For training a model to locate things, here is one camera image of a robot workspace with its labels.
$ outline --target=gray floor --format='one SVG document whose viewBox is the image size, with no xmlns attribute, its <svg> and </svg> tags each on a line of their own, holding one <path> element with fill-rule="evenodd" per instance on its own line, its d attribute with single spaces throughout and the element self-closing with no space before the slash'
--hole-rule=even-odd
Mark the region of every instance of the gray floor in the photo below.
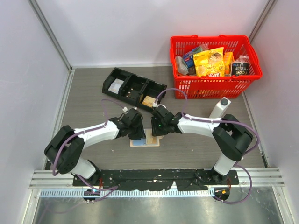
<svg viewBox="0 0 299 224">
<path fill-rule="evenodd" d="M 76 69 L 67 101 L 62 125 L 82 128 L 105 121 L 100 100 L 109 98 L 101 92 L 104 80 L 113 68 Z M 171 67 L 131 67 L 129 72 L 173 87 Z M 218 99 L 191 99 L 186 113 L 207 117 Z M 231 99 L 227 113 L 236 116 L 241 122 L 250 125 L 250 120 L 242 97 Z M 173 113 L 180 112 L 183 100 L 174 98 L 169 91 L 162 103 Z M 106 102 L 109 117 L 119 117 L 119 106 Z M 151 114 L 144 110 L 144 128 L 151 128 Z M 158 169 L 158 168 L 211 168 L 220 155 L 216 142 L 208 137 L 195 134 L 168 134 L 159 147 L 130 147 L 129 139 L 119 138 L 93 145 L 83 151 L 82 156 L 103 169 Z M 259 150 L 255 150 L 240 162 L 247 168 L 264 167 Z"/>
<path fill-rule="evenodd" d="M 229 201 L 244 198 L 248 188 L 232 188 Z M 41 198 L 34 224 L 283 224 L 272 187 L 253 188 L 238 205 L 211 197 L 108 198 L 81 204 L 82 198 Z"/>
</svg>

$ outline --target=blue package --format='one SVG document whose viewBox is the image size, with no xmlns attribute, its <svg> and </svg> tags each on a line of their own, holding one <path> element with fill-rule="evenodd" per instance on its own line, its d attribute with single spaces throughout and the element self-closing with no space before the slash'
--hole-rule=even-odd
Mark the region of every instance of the blue package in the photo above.
<svg viewBox="0 0 299 224">
<path fill-rule="evenodd" d="M 202 52 L 201 46 L 198 46 L 198 47 L 192 49 L 191 51 L 189 51 L 188 53 L 184 54 L 183 60 L 185 61 L 188 68 L 191 68 L 194 66 L 193 54 L 194 53 L 196 54 L 199 52 Z"/>
</svg>

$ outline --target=chip bag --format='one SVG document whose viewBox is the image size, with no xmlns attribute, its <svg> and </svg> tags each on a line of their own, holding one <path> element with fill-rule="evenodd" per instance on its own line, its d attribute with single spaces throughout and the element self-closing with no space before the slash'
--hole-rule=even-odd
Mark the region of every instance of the chip bag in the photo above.
<svg viewBox="0 0 299 224">
<path fill-rule="evenodd" d="M 223 47 L 193 55 L 197 76 L 224 76 Z"/>
</svg>

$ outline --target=black tray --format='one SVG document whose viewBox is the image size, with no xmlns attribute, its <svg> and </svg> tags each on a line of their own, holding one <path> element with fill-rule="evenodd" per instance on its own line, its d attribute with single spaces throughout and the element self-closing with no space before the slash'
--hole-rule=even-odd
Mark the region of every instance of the black tray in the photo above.
<svg viewBox="0 0 299 224">
<path fill-rule="evenodd" d="M 109 91 L 110 85 L 115 81 L 115 79 L 120 79 L 123 82 L 119 88 L 118 94 Z M 167 85 L 156 83 L 153 80 L 138 76 L 136 74 L 124 71 L 119 68 L 114 68 L 110 73 L 108 78 L 103 83 L 102 93 L 105 93 L 113 98 L 122 100 L 133 106 L 137 106 L 146 111 L 152 112 L 153 108 L 147 105 L 142 104 L 146 96 L 156 98 L 160 92 L 165 90 Z M 159 99 L 158 103 L 165 97 L 163 93 Z"/>
</svg>

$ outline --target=red shopping basket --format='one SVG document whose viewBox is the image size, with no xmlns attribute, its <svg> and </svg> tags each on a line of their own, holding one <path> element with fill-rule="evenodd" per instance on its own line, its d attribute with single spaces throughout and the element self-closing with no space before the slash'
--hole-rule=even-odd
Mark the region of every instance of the red shopping basket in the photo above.
<svg viewBox="0 0 299 224">
<path fill-rule="evenodd" d="M 206 43 L 209 49 L 224 47 L 224 52 L 233 52 L 234 58 L 240 55 L 249 57 L 249 75 L 230 77 L 198 77 L 182 76 L 177 71 L 175 56 L 183 56 L 193 48 Z M 251 46 L 248 37 L 243 35 L 220 35 L 218 37 L 173 36 L 170 49 L 171 64 L 173 67 L 174 87 L 184 91 L 188 98 L 236 98 L 254 80 L 262 77 L 262 71 L 258 64 L 258 58 Z M 177 99 L 184 95 L 175 91 Z"/>
</svg>

